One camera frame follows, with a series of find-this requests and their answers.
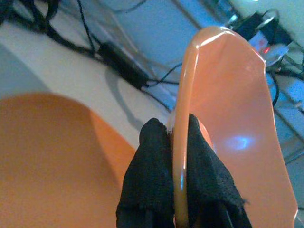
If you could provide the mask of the black power adapter brick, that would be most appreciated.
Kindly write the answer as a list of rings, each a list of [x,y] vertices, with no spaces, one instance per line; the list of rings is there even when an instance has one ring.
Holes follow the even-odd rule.
[[[102,43],[97,53],[102,57],[105,64],[135,88],[140,90],[143,86],[148,86],[148,75],[113,43]]]

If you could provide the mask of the orange plastic bowl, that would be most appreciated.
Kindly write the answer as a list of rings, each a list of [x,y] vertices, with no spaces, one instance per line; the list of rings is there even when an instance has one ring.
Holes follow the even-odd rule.
[[[247,201],[253,228],[294,228],[298,205],[278,141],[264,59],[239,34],[207,27],[184,56],[171,119],[175,221],[189,228],[189,115]]]

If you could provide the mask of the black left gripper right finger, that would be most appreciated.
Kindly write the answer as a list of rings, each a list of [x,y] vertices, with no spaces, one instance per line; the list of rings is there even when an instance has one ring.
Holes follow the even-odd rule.
[[[191,228],[252,228],[234,180],[189,115],[187,201]]]

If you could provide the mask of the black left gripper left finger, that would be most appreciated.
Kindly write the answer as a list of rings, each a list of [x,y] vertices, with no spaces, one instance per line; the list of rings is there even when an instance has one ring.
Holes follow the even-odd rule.
[[[174,228],[170,139],[152,118],[143,125],[139,146],[125,173],[116,209],[117,228]]]

